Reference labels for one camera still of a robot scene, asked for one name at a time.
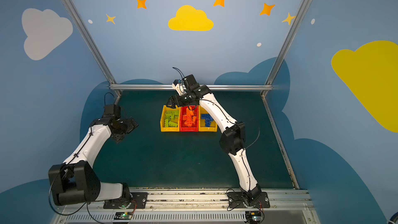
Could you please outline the orange lego plane piece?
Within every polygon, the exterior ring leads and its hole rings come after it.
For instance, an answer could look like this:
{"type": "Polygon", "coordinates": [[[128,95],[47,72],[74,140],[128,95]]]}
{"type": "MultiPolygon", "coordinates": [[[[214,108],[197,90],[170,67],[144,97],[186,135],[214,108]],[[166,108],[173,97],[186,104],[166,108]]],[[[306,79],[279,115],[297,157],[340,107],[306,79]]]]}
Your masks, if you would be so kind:
{"type": "Polygon", "coordinates": [[[183,115],[182,120],[183,120],[182,123],[183,127],[188,127],[188,128],[194,127],[197,120],[197,117],[194,114],[194,110],[186,108],[186,113],[183,115]]]}

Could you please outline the large blue lego brick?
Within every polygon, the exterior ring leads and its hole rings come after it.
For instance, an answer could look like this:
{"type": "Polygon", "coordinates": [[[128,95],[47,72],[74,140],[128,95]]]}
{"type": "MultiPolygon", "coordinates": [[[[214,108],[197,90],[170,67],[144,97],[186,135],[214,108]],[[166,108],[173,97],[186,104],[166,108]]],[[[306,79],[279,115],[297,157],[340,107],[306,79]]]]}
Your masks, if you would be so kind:
{"type": "Polygon", "coordinates": [[[211,117],[210,114],[202,114],[201,119],[204,119],[205,121],[209,121],[209,122],[213,121],[213,118],[211,117]]]}

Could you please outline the green long lego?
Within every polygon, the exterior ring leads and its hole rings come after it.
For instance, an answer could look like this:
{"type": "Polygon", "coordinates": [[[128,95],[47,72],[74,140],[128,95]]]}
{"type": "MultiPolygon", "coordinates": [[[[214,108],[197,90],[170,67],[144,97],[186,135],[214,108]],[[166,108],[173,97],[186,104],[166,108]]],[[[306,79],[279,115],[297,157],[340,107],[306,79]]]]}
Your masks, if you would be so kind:
{"type": "Polygon", "coordinates": [[[178,121],[175,121],[175,119],[169,118],[169,128],[176,128],[178,127],[178,121]]]}

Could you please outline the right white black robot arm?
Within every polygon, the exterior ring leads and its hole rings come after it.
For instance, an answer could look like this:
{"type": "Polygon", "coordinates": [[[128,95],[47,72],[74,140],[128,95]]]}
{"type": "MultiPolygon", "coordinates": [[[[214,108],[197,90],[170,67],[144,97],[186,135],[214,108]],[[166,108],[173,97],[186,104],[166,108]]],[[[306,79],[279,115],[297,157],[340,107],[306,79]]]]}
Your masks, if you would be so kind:
{"type": "Polygon", "coordinates": [[[247,159],[245,124],[229,115],[206,85],[196,84],[183,87],[181,80],[175,80],[172,88],[177,91],[177,94],[169,98],[168,107],[199,105],[216,122],[222,132],[220,146],[231,158],[238,175],[243,202],[247,207],[254,207],[259,202],[262,190],[247,159]]]}

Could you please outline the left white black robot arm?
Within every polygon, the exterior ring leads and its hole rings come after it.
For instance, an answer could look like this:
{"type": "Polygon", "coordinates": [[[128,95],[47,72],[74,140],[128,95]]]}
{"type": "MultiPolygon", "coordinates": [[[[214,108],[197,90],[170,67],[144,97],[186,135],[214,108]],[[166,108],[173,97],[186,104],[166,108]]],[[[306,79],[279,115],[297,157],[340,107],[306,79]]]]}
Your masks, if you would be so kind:
{"type": "Polygon", "coordinates": [[[120,208],[127,208],[132,201],[128,185],[101,182],[93,166],[108,139],[121,142],[137,127],[138,123],[133,118],[103,117],[94,120],[75,151],[63,163],[50,168],[52,202],[63,206],[110,201],[120,208]]]}

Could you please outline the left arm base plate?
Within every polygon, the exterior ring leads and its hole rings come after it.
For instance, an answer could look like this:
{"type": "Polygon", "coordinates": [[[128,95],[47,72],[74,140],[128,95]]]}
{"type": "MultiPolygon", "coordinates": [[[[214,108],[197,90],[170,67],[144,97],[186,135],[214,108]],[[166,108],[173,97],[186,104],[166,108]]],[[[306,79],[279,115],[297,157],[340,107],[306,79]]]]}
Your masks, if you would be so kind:
{"type": "Polygon", "coordinates": [[[103,209],[144,209],[148,198],[147,192],[131,192],[121,198],[106,200],[103,209]]]}

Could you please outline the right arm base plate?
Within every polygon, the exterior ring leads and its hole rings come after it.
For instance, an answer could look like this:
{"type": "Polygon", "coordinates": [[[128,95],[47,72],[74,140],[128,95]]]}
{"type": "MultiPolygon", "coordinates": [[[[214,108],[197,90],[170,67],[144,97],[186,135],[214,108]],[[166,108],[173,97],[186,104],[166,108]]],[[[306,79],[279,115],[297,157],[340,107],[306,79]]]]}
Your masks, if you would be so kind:
{"type": "Polygon", "coordinates": [[[261,193],[259,199],[255,200],[253,206],[245,204],[243,194],[241,192],[228,191],[226,195],[228,197],[229,204],[227,207],[228,211],[238,208],[270,208],[270,202],[266,192],[261,193]]]}

